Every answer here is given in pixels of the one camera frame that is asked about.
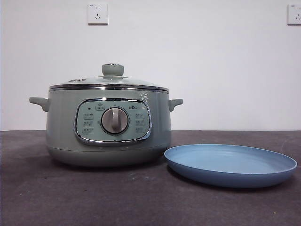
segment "glass lid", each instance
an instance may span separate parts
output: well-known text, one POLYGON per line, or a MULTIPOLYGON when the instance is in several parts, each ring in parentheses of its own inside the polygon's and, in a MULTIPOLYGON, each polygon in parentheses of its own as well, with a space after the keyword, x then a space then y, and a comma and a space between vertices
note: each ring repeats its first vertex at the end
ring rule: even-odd
POLYGON ((123 76, 124 67, 119 64, 102 65, 103 76, 85 79, 73 79, 59 85, 50 86, 50 90, 58 89, 106 89, 106 88, 131 88, 131 89, 156 89, 167 91, 167 88, 156 84, 131 79, 123 76))

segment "brand logo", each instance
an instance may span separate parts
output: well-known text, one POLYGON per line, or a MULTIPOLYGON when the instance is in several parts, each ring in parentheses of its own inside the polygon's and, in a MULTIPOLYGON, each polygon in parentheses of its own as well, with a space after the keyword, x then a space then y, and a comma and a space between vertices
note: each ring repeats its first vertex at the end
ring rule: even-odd
POLYGON ((129 106, 128 107, 130 110, 133 110, 133 109, 137 109, 138 107, 135 107, 134 105, 132 105, 132 106, 129 106))

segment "control panel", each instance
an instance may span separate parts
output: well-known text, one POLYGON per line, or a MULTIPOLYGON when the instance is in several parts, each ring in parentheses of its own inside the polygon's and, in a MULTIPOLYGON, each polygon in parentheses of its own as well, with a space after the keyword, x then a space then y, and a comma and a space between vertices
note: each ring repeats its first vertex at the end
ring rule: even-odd
POLYGON ((85 143, 146 139, 151 132, 151 114, 141 100, 89 99, 78 106, 74 129, 85 143))

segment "control knob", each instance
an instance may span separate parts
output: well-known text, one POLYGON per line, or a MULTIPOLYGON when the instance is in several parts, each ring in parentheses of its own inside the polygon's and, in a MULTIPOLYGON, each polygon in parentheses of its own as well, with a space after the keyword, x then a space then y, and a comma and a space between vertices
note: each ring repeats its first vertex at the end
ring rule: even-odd
POLYGON ((127 114, 120 108, 110 108, 102 116, 103 128, 112 134, 121 133, 127 127, 127 114))

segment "stainless steel rim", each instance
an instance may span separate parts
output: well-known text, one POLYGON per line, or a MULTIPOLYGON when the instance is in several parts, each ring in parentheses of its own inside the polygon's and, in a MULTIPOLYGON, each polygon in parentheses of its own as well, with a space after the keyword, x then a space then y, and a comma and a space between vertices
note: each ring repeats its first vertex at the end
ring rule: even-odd
POLYGON ((114 64, 114 63, 104 64, 104 65, 123 66, 123 65, 120 65, 120 64, 114 64))
POLYGON ((151 91, 168 93, 169 89, 154 86, 130 86, 130 85, 99 85, 99 84, 70 84, 70 85, 54 85, 49 87, 49 91, 57 90, 84 90, 84 89, 100 89, 100 90, 133 90, 133 91, 151 91))

